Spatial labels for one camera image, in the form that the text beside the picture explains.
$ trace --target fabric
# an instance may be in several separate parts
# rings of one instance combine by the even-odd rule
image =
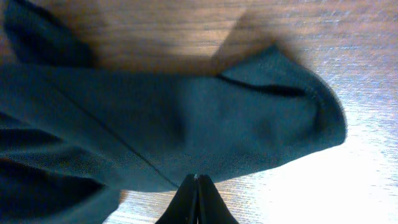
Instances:
[[[275,46],[215,77],[108,72],[47,11],[8,0],[4,17],[24,63],[0,67],[0,158],[24,167],[0,163],[0,222],[103,221],[119,189],[219,182],[345,139],[330,88]]]

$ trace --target wooden table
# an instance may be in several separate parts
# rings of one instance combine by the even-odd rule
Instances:
[[[336,91],[348,138],[218,183],[240,223],[398,222],[398,2],[34,0],[110,70],[214,75],[275,42]],[[15,62],[0,31],[0,63]],[[154,223],[175,192],[123,192],[106,223]]]

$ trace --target dark teal fabric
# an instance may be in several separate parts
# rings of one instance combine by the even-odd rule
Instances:
[[[4,27],[25,64],[0,67],[0,157],[38,172],[0,163],[1,222],[102,222],[119,189],[175,190],[187,174],[219,182],[345,139],[330,88],[275,46],[216,77],[108,72],[83,68],[93,57],[67,46],[90,50],[51,21],[8,1]]]

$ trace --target clothing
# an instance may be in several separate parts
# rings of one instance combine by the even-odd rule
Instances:
[[[9,0],[4,13],[25,64],[0,67],[0,157],[30,169],[0,163],[0,220],[84,223],[115,210],[119,189],[175,190],[187,174],[219,182],[345,139],[330,88],[275,46],[215,77],[101,71],[42,10]]]

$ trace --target wood grain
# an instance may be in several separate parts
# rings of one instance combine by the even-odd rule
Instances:
[[[214,75],[271,43],[340,97],[347,141],[218,183],[240,223],[397,223],[396,0],[35,0],[89,43],[98,67]],[[0,32],[0,63],[15,62]],[[124,192],[106,223],[154,223],[174,192]]]

